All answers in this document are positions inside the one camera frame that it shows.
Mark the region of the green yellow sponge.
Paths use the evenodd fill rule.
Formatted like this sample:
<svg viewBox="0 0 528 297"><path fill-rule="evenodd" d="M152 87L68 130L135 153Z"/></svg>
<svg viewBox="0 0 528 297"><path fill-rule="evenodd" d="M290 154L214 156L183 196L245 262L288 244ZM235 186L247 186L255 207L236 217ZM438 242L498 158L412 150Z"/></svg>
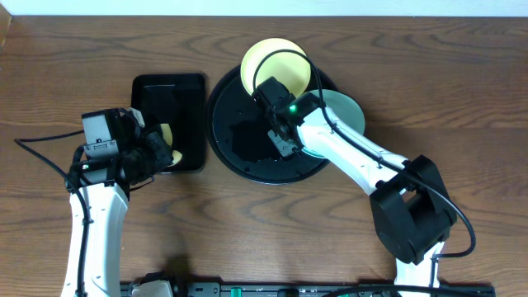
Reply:
<svg viewBox="0 0 528 297"><path fill-rule="evenodd" d="M160 125L160 129L161 129L162 137L163 137L164 141L166 142L166 144L170 148L172 148L173 135L172 135L172 130L171 130L170 125L169 124L161 124ZM170 167L175 166L181 160L182 160L182 154L179 151L177 151L177 150L173 150L172 151L172 162L170 164Z"/></svg>

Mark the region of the mint green plate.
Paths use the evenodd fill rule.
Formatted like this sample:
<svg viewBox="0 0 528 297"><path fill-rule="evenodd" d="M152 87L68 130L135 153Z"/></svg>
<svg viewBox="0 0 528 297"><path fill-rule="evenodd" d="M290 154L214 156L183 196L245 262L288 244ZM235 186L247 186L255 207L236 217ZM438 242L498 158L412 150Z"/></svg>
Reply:
<svg viewBox="0 0 528 297"><path fill-rule="evenodd" d="M332 109L333 115L357 133L362 135L365 133L365 116L360 105L354 99L346 94L331 89L323 89L322 93L326 107ZM318 95L318 89L314 89L303 93L298 99L304 97L309 99ZM310 128L322 128L321 126L328 130L328 123L322 115L317 115L316 118L309 120L307 125L307 127ZM318 153L318 151L313 150L304 144L303 146L302 152L314 158L325 159L325 156Z"/></svg>

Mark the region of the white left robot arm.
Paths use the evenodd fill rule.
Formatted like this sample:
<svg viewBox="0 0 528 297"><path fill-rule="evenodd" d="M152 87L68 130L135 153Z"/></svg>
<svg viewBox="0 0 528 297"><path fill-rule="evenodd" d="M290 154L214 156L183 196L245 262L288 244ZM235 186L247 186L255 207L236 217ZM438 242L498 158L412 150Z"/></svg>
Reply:
<svg viewBox="0 0 528 297"><path fill-rule="evenodd" d="M80 186L70 195L72 236L61 296L119 296L121 237L130 186L182 156L172 150L168 124L144 131L136 144L120 153L96 156L94 148L85 151L87 159L70 168L70 177Z"/></svg>

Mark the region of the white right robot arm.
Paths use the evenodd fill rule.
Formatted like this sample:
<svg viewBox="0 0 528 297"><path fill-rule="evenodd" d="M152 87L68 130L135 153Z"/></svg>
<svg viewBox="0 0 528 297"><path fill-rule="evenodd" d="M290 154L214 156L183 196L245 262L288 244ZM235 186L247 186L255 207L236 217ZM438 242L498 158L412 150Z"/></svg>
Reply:
<svg viewBox="0 0 528 297"><path fill-rule="evenodd" d="M395 285L438 288L438 261L457 220L435 163L410 161L364 136L365 117L349 96L324 89L257 99L274 141L325 158L370 198L375 231L395 257Z"/></svg>

